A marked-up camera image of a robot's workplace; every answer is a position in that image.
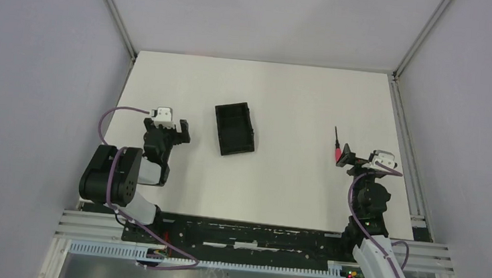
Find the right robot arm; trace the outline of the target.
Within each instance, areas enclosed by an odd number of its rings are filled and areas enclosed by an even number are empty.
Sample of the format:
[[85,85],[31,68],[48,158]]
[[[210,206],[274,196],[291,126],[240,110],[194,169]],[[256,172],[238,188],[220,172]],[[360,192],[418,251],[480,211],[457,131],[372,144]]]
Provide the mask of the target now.
[[347,167],[353,181],[347,191],[350,216],[341,235],[339,252],[356,261],[363,278],[406,278],[410,247],[404,241],[390,240],[384,214],[391,194],[378,179],[402,176],[394,154],[374,150],[367,159],[358,157],[349,145],[335,143],[335,165]]

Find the red black screwdriver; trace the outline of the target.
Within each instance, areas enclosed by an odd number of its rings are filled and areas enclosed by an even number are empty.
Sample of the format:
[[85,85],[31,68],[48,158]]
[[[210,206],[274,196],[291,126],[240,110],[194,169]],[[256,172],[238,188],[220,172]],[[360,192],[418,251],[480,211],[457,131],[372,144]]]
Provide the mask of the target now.
[[335,126],[335,162],[339,163],[339,160],[341,159],[342,156],[342,149],[340,146],[339,138],[338,138],[338,132],[337,132],[337,126]]

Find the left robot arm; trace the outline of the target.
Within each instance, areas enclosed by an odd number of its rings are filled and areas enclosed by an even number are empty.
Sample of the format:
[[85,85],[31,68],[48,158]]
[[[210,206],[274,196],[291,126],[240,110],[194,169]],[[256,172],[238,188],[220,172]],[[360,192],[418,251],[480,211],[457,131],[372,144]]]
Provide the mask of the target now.
[[179,120],[181,130],[154,118],[143,120],[143,146],[120,150],[99,145],[78,186],[84,200],[105,205],[129,221],[140,222],[139,235],[149,243],[160,241],[164,225],[155,220],[161,212],[138,193],[138,186],[159,186],[167,182],[169,158],[175,145],[190,143],[189,125]]

